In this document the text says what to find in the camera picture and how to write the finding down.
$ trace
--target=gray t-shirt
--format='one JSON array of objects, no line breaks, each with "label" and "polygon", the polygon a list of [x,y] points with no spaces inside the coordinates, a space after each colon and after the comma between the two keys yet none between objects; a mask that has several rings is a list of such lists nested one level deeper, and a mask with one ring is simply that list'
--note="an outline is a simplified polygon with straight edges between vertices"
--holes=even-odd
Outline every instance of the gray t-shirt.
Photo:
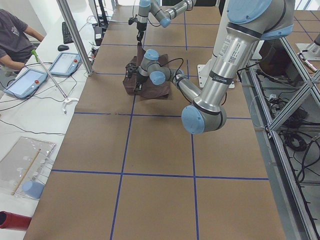
[{"label": "gray t-shirt", "polygon": [[15,62],[25,62],[31,57],[33,44],[24,31],[28,25],[16,16],[0,9],[0,58],[9,55]]}]

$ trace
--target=person's arm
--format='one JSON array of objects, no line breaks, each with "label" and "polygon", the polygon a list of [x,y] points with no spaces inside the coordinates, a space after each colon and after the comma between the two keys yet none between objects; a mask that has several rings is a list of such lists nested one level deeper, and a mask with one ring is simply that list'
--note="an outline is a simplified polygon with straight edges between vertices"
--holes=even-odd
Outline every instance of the person's arm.
[{"label": "person's arm", "polygon": [[37,39],[39,42],[42,42],[42,40],[45,38],[44,36],[42,36],[39,32],[37,32],[36,30],[34,30],[32,27],[28,26],[25,30],[24,30],[25,34],[30,35],[31,37],[34,37],[35,39]]},{"label": "person's arm", "polygon": [[17,71],[20,71],[25,66],[23,62],[13,61],[9,55],[0,57],[0,63],[5,65],[7,68],[11,68]]}]

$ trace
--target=person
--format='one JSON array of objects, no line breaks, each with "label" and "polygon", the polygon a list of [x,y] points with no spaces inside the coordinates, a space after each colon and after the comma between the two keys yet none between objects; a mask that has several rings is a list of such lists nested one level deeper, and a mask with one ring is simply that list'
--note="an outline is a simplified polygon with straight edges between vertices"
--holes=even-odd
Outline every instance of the person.
[{"label": "person", "polygon": [[38,41],[44,37],[25,22],[4,9],[0,9],[0,63],[7,68],[20,71],[35,48],[28,34]]}]

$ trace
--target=light blue joint cap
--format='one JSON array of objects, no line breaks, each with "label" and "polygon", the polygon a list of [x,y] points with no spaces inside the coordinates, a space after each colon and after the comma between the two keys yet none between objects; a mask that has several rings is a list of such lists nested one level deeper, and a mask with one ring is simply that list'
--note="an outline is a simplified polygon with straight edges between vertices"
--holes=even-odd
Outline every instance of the light blue joint cap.
[{"label": "light blue joint cap", "polygon": [[161,26],[164,28],[168,27],[170,23],[171,23],[171,19],[168,17],[166,17],[160,21]]},{"label": "light blue joint cap", "polygon": [[279,39],[288,36],[294,29],[294,25],[290,25],[275,31],[266,32],[261,36],[261,40]]},{"label": "light blue joint cap", "polygon": [[150,6],[150,0],[140,0],[139,6],[142,8],[146,8]]},{"label": "light blue joint cap", "polygon": [[231,23],[247,24],[260,17],[272,0],[230,0],[227,16]]},{"label": "light blue joint cap", "polygon": [[181,120],[184,128],[191,134],[202,134],[205,130],[204,118],[195,106],[186,106],[182,111]]},{"label": "light blue joint cap", "polygon": [[37,181],[26,181],[22,185],[22,190],[34,199],[39,199],[41,197],[42,191],[44,190],[45,185]]},{"label": "light blue joint cap", "polygon": [[166,76],[162,71],[153,71],[150,73],[150,80],[154,85],[161,85],[166,81]]},{"label": "light blue joint cap", "polygon": [[144,57],[152,61],[157,61],[159,59],[159,53],[156,50],[148,49],[145,52]]}]

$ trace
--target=red cylinder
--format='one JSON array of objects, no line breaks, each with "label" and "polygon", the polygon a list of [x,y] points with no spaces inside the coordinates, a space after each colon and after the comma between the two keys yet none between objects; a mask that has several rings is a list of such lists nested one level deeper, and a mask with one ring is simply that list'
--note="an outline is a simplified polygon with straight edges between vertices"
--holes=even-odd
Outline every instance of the red cylinder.
[{"label": "red cylinder", "polygon": [[0,229],[26,231],[32,217],[0,211]]}]

